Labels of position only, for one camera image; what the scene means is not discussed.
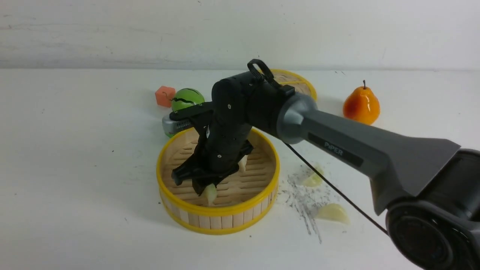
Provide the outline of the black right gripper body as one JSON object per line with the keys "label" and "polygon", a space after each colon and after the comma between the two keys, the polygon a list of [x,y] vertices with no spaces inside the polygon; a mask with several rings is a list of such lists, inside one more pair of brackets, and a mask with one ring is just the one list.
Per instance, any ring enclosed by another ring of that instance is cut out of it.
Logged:
{"label": "black right gripper body", "polygon": [[261,73],[243,72],[216,82],[211,89],[213,118],[198,133],[193,154],[173,169],[175,184],[191,180],[195,193],[201,195],[206,186],[217,186],[236,173],[239,161],[253,150],[248,141],[251,129],[278,135],[279,113],[294,94],[295,88]]}

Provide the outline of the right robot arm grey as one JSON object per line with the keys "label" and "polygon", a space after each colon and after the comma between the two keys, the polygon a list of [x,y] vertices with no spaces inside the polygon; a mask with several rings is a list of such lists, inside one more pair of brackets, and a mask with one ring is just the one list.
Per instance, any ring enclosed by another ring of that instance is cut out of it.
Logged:
{"label": "right robot arm grey", "polygon": [[386,233],[425,270],[479,269],[479,152],[447,139],[408,137],[319,111],[314,100],[251,69],[216,82],[211,102],[166,115],[163,129],[194,128],[194,153],[173,169],[200,195],[239,170],[258,128],[287,146],[303,140],[370,179]]}

